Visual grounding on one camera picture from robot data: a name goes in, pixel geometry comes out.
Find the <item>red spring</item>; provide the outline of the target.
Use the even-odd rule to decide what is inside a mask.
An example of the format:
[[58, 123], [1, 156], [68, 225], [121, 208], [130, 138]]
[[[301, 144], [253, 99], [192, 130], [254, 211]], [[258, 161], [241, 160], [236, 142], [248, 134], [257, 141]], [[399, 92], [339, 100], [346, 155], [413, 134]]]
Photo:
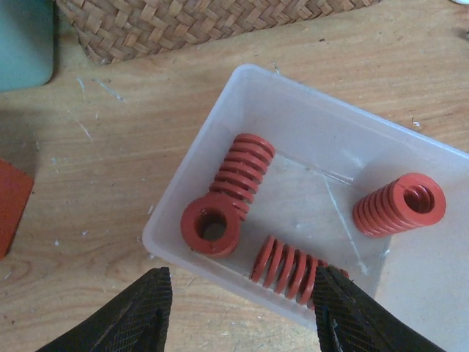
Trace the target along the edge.
[[250, 280], [313, 309], [317, 269], [327, 266], [326, 261], [269, 235], [256, 255]]
[[236, 135], [209, 192], [228, 196], [244, 221], [275, 154], [275, 147], [260, 136], [252, 133]]
[[186, 244], [210, 257], [228, 257], [239, 244], [241, 220], [223, 194], [195, 199], [182, 213], [180, 229]]
[[411, 172], [358, 200], [352, 220], [364, 235], [389, 235], [432, 226], [443, 219], [446, 198], [429, 176]]

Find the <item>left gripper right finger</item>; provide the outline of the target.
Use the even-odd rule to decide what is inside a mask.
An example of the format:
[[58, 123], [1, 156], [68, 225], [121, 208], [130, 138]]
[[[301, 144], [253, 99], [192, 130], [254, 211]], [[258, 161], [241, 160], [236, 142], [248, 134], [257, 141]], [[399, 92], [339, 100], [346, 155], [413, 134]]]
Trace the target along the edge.
[[442, 351], [332, 265], [317, 267], [313, 303], [321, 351]]

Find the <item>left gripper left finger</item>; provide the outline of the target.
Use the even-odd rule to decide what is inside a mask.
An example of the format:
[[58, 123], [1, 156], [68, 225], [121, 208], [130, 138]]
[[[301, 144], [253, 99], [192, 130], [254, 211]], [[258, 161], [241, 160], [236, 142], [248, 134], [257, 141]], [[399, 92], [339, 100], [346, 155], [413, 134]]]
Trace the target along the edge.
[[41, 351], [164, 351], [172, 304], [169, 268], [153, 268]]

